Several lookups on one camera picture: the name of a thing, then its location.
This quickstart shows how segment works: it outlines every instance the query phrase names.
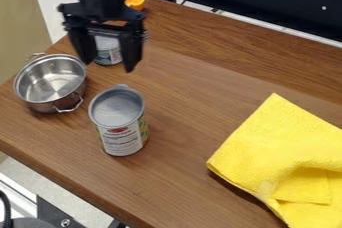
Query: orange object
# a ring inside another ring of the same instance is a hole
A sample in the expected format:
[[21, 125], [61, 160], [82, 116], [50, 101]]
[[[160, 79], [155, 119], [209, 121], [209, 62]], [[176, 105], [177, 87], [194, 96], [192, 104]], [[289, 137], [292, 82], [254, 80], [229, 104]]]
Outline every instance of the orange object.
[[140, 11], [144, 8], [145, 0], [126, 0], [125, 4], [130, 8]]

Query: microfiber cloth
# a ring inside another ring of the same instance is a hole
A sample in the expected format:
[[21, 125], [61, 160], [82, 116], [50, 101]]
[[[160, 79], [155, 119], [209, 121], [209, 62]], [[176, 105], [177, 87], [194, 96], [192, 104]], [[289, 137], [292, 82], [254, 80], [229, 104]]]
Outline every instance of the microfiber cloth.
[[207, 166], [291, 228], [342, 228], [342, 130], [277, 94]]

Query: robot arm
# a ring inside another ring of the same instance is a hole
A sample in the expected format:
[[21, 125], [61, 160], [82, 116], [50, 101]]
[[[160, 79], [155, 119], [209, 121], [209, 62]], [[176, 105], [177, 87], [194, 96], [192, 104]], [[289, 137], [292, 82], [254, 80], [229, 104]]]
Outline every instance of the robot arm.
[[[95, 35], [118, 38], [127, 72], [131, 72], [142, 57], [145, 14], [127, 7], [124, 0], [80, 0], [61, 4], [64, 26], [81, 60], [89, 64], [96, 55]], [[126, 21], [124, 26], [103, 24], [106, 21]]]

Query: can label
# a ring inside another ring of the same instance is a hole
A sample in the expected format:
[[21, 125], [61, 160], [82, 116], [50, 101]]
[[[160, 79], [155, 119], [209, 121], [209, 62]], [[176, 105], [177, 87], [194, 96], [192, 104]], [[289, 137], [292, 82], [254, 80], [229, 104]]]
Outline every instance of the can label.
[[100, 65], [114, 65], [122, 62], [120, 48], [98, 50], [95, 62]]
[[144, 114], [128, 126], [113, 129], [97, 126], [97, 130], [105, 151], [115, 156], [126, 156], [141, 150], [149, 136]]

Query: metal can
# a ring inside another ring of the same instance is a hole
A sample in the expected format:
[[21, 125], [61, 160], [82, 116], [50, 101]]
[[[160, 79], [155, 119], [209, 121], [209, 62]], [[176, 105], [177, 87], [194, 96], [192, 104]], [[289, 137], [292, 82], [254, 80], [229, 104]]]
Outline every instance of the metal can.
[[122, 62], [119, 40], [95, 36], [97, 56], [95, 62], [100, 65], [114, 65]]
[[127, 156], [144, 147], [149, 137], [144, 109], [142, 95], [127, 85], [117, 85], [91, 101], [89, 117], [108, 154]]

